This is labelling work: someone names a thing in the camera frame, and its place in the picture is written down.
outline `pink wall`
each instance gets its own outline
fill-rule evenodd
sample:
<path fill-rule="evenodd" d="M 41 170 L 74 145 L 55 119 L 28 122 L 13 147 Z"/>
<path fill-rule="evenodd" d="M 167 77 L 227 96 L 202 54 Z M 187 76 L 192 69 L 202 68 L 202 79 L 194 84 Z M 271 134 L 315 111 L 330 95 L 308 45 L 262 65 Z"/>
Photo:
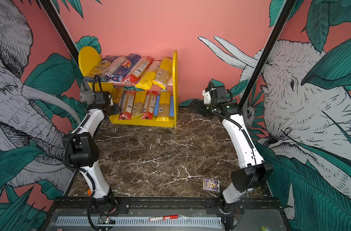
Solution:
<path fill-rule="evenodd" d="M 59 2 L 60 16 L 75 42 L 95 36 L 101 57 L 138 53 L 160 59 L 179 56 L 179 102 L 201 98 L 214 78 L 231 88 L 242 70 L 219 58 L 200 40 L 225 38 L 247 55 L 261 50 L 270 34 L 269 1 L 119 1 L 82 0 L 84 19 Z"/>

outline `card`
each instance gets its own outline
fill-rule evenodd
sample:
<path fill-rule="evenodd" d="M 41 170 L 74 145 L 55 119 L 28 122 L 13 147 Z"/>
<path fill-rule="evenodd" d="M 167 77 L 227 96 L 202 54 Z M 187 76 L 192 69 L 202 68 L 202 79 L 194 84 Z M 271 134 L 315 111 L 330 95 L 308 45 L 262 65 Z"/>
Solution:
<path fill-rule="evenodd" d="M 203 189 L 208 191 L 220 192 L 220 181 L 203 179 Z"/>

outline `blue pasta package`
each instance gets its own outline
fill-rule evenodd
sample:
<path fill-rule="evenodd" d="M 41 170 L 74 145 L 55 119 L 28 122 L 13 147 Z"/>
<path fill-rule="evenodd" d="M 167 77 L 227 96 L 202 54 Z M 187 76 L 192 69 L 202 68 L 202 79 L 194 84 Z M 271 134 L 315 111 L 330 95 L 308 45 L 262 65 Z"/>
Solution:
<path fill-rule="evenodd" d="M 127 60 L 124 61 L 121 67 L 119 67 L 119 69 L 113 74 L 113 81 L 121 82 L 140 58 L 141 56 L 137 54 L 131 53 L 128 55 Z"/>

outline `black pole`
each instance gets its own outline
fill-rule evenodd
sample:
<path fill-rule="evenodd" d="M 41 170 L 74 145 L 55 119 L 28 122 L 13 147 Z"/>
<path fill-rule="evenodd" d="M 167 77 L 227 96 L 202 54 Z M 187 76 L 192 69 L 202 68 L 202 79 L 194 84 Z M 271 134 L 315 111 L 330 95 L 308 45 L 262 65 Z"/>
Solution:
<path fill-rule="evenodd" d="M 47 15 L 51 19 L 56 30 L 58 31 L 60 37 L 62 38 L 65 45 L 67 46 L 67 49 L 69 50 L 70 54 L 74 58 L 75 62 L 78 63 L 79 52 L 77 51 L 77 48 L 74 42 L 71 40 L 67 30 L 65 29 L 65 26 L 61 22 L 58 13 L 56 13 L 52 3 L 50 2 L 50 0 L 40 0 L 40 2 L 42 4 L 42 7 L 45 9 Z"/>
<path fill-rule="evenodd" d="M 270 37 L 265 45 L 265 48 L 263 52 L 261 53 L 261 57 L 259 61 L 257 61 L 257 65 L 255 67 L 254 72 L 252 73 L 251 79 L 247 84 L 246 90 L 243 93 L 242 99 L 239 102 L 239 107 L 242 108 L 244 103 L 246 102 L 248 95 L 250 94 L 252 88 L 254 87 L 254 84 L 257 80 L 257 78 L 260 76 L 261 70 L 264 68 L 264 65 L 266 63 L 266 60 L 269 58 L 270 52 L 274 47 L 275 42 L 277 41 L 284 24 L 286 23 L 289 14 L 292 11 L 293 6 L 295 5 L 296 0 L 287 0 L 286 3 L 283 6 L 282 12 L 280 13 L 277 22 L 274 25 L 274 28 L 270 34 Z"/>

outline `barilla package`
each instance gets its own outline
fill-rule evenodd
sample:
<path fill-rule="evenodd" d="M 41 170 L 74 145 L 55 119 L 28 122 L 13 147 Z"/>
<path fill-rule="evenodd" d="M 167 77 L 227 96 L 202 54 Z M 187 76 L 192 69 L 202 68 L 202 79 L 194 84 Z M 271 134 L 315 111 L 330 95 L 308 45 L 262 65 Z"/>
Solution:
<path fill-rule="evenodd" d="M 156 118 L 157 122 L 169 122 L 170 96 L 170 91 L 162 91 L 160 93 L 159 112 Z"/>
<path fill-rule="evenodd" d="M 132 118 L 138 117 L 143 113 L 143 105 L 145 104 L 147 90 L 136 92 L 132 110 Z"/>
<path fill-rule="evenodd" d="M 152 81 L 156 78 L 156 73 L 159 70 L 161 61 L 153 61 L 145 74 L 136 84 L 136 88 L 149 90 L 154 84 Z"/>
<path fill-rule="evenodd" d="M 141 119 L 152 119 L 154 116 L 154 108 L 156 104 L 157 91 L 147 91 L 145 104 L 143 105 L 142 117 Z"/>
<path fill-rule="evenodd" d="M 166 89 L 169 78 L 172 76 L 172 72 L 173 60 L 171 58 L 164 57 L 153 83 L 162 89 Z"/>
<path fill-rule="evenodd" d="M 122 105 L 120 106 L 120 115 L 118 119 L 131 119 L 135 94 L 135 90 L 124 91 Z"/>
<path fill-rule="evenodd" d="M 130 54 L 123 64 L 118 68 L 118 70 L 113 74 L 112 80 L 121 82 L 123 78 L 128 74 L 132 67 L 138 62 L 141 58 L 140 55 Z"/>
<path fill-rule="evenodd" d="M 95 75 L 101 76 L 102 73 L 106 71 L 106 69 L 110 66 L 110 64 L 117 58 L 117 56 L 107 55 L 103 60 L 101 60 L 95 67 L 89 72 L 88 75 L 84 77 L 84 81 L 93 82 L 93 78 Z"/>
<path fill-rule="evenodd" d="M 112 80 L 113 74 L 121 67 L 124 61 L 127 60 L 127 56 L 121 55 L 118 56 L 111 64 L 110 66 L 105 70 L 105 72 L 102 74 L 104 79 L 106 81 Z"/>
<path fill-rule="evenodd" d="M 152 61 L 154 61 L 154 58 L 150 56 L 142 56 L 133 66 L 132 70 L 124 77 L 123 82 L 133 85 L 136 84 Z"/>
<path fill-rule="evenodd" d="M 122 104 L 123 93 L 124 93 L 124 86 L 114 86 L 113 95 L 112 95 L 113 104 L 118 104 L 119 108 Z"/>

